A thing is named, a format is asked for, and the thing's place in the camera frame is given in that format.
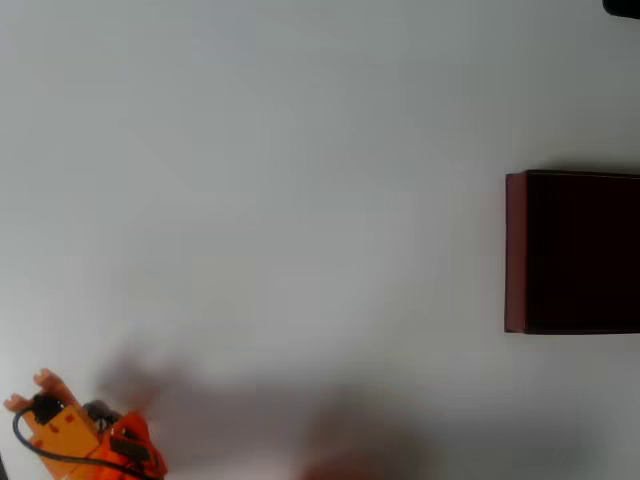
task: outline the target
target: black object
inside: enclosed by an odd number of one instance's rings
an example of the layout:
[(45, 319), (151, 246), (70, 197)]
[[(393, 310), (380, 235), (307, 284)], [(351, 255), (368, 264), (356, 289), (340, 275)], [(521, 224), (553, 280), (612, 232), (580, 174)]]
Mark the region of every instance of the black object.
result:
[(100, 433), (111, 427), (122, 417), (118, 412), (111, 410), (102, 400), (93, 400), (85, 403), (82, 408), (85, 409), (89, 418), (96, 423)]
[(30, 412), (32, 410), (31, 407), (25, 408), (24, 410), (16, 413), (13, 417), (13, 433), (22, 445), (27, 447), (32, 452), (40, 455), (41, 457), (50, 458), (51, 460), (57, 460), (59, 462), (67, 462), (67, 463), (78, 463), (82, 465), (94, 465), (96, 467), (105, 467), (110, 468), (112, 470), (117, 470), (118, 472), (124, 473), (132, 478), (138, 478), (140, 480), (158, 480), (157, 478), (150, 477), (145, 475), (142, 472), (138, 472), (136, 470), (132, 470), (127, 467), (123, 467), (122, 465), (118, 465), (117, 463), (107, 462), (106, 460), (100, 460), (97, 458), (84, 458), (84, 457), (71, 457), (69, 455), (58, 455), (57, 453), (48, 452), (46, 450), (42, 450), (41, 448), (32, 445), (29, 440), (24, 438), (22, 433), (20, 433), (20, 419), (25, 415), (25, 413)]
[(151, 460), (149, 450), (145, 447), (117, 437), (111, 437), (111, 451), (129, 457), (136, 462), (148, 462)]
[(603, 5), (616, 17), (640, 18), (640, 0), (603, 0)]
[(46, 425), (56, 415), (58, 415), (64, 406), (57, 398), (51, 395), (36, 395), (33, 397), (33, 404), (31, 405), (31, 411), (35, 420), (40, 425)]
[(640, 176), (507, 176), (505, 330), (640, 333)]
[(2, 456), (0, 456), (0, 480), (9, 480), (7, 471), (4, 469), (4, 463), (2, 463)]

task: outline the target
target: black wire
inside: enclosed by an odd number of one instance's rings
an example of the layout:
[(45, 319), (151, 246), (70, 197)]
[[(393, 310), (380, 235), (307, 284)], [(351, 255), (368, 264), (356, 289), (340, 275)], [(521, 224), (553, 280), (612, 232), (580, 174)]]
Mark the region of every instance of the black wire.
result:
[(42, 450), (34, 445), (32, 445), (29, 440), (22, 436), (20, 433), (20, 429), (18, 425), (20, 424), (20, 419), (24, 416), (25, 413), (31, 411), (31, 407), (27, 407), (24, 410), (16, 413), (16, 416), (13, 417), (13, 433), (16, 435), (20, 443), (22, 443), (25, 447), (31, 450), (34, 453), (37, 453), (41, 457), (50, 458), (51, 460), (57, 460), (59, 462), (67, 462), (67, 463), (79, 463), (84, 465), (95, 465), (96, 467), (105, 467), (110, 468), (111, 470), (117, 470), (125, 475), (129, 475), (133, 478), (139, 478), (140, 480), (160, 480), (156, 477), (150, 477), (145, 475), (144, 473), (137, 472), (135, 470), (131, 470), (130, 468), (123, 467), (122, 465), (118, 465), (117, 463), (107, 462), (105, 460), (100, 460), (97, 458), (83, 458), (83, 457), (70, 457), (67, 455), (58, 455), (57, 453), (48, 452), (46, 450)]

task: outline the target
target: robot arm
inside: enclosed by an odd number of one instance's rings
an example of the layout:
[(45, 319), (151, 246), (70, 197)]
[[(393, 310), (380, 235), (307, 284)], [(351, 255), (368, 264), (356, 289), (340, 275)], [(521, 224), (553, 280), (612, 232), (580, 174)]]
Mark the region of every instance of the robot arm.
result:
[[(81, 406), (47, 369), (34, 377), (40, 392), (30, 400), (13, 394), (4, 402), (16, 415), (14, 432), (38, 454), (54, 480), (162, 480), (164, 460), (137, 413), (120, 416), (103, 402)], [(33, 435), (20, 433), (24, 419)]]

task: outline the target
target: dark red box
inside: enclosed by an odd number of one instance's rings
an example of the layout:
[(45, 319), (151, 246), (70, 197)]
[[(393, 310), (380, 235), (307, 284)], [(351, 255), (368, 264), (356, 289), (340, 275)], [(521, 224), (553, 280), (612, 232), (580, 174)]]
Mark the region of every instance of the dark red box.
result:
[(505, 331), (640, 332), (640, 176), (507, 175)]

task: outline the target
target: white background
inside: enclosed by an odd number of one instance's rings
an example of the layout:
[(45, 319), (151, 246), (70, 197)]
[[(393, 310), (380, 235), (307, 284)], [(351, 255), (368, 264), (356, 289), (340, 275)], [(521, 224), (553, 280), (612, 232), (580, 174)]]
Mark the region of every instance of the white background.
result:
[[(640, 21), (598, 0), (4, 0), (0, 67), (3, 396), (48, 366), (89, 400), (138, 348), (231, 404), (363, 385), (432, 439), (429, 478), (636, 478), (640, 339), (502, 317), (504, 175), (640, 159)], [(10, 422), (11, 479), (48, 478)], [(169, 478), (293, 478), (242, 444)]]

